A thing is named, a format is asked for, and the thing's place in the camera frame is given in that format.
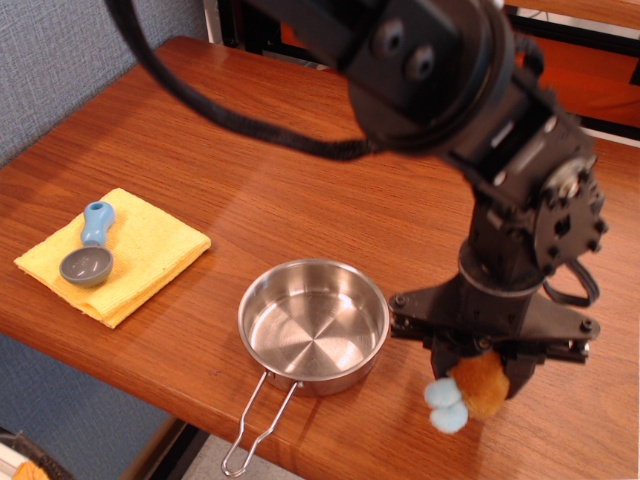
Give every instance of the measuring spoon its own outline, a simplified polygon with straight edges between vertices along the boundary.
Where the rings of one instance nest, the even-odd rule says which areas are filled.
[[[113,268],[113,255],[104,244],[115,219],[115,211],[107,202],[87,205],[80,234],[83,247],[64,257],[60,263],[62,278],[81,287],[94,287],[107,279]]]

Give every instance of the orange object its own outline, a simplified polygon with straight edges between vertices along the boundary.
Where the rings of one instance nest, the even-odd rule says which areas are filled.
[[[49,480],[49,475],[35,463],[25,462],[18,467],[12,480]]]
[[[540,85],[569,112],[640,128],[640,86],[630,83],[638,59],[536,38],[545,57]]]
[[[456,381],[470,418],[486,420],[495,415],[509,393],[509,379],[494,351],[462,358],[448,374]]]

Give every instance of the black strap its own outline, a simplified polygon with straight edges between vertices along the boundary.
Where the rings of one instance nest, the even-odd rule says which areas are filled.
[[[558,292],[553,287],[551,287],[551,285],[549,285],[549,282],[547,282],[546,280],[542,284],[545,292],[547,292],[547,295],[549,295],[551,300],[556,303],[573,305],[574,307],[590,306],[600,296],[600,289],[598,288],[598,284],[591,276],[589,271],[584,267],[584,265],[582,265],[578,261],[578,259],[570,260],[566,263],[566,265],[567,268],[573,272],[582,287],[585,289],[587,296],[577,297],[568,293]]]

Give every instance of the black cable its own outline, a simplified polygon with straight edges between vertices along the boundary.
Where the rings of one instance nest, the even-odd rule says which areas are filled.
[[[138,62],[178,100],[216,125],[234,133],[331,160],[353,160],[379,151],[369,140],[323,142],[283,127],[228,110],[176,77],[153,53],[142,32],[131,0],[105,0],[118,30]]]
[[[582,287],[587,293],[586,297],[577,297],[568,293],[562,293],[551,287],[545,280],[542,284],[547,295],[556,303],[564,305],[573,305],[574,307],[588,307],[592,305],[600,296],[600,289],[595,279],[589,273],[589,270],[582,265],[578,259],[569,260],[567,268],[573,272]]]

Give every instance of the floor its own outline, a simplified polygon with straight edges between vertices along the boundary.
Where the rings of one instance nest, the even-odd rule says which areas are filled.
[[[225,457],[231,444],[217,437],[210,436],[207,442],[198,453],[189,470],[184,475],[183,480],[223,480],[228,477],[222,473],[220,464]],[[244,460],[247,452],[238,451],[234,458],[238,463]],[[259,457],[253,457],[247,471],[241,477],[243,480],[300,480],[301,477],[287,472],[280,467],[273,465]]]

